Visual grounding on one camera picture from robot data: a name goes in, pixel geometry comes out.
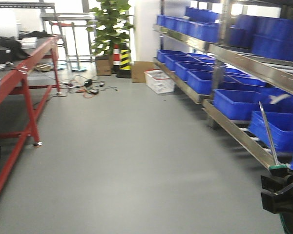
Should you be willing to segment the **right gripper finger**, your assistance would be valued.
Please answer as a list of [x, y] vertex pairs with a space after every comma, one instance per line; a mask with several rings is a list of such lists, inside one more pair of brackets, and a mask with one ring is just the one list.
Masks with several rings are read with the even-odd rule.
[[273, 214], [293, 214], [293, 195], [270, 192], [261, 193], [262, 207]]
[[286, 174], [275, 174], [261, 176], [262, 188], [269, 192], [277, 192], [293, 183], [293, 171], [287, 171]]

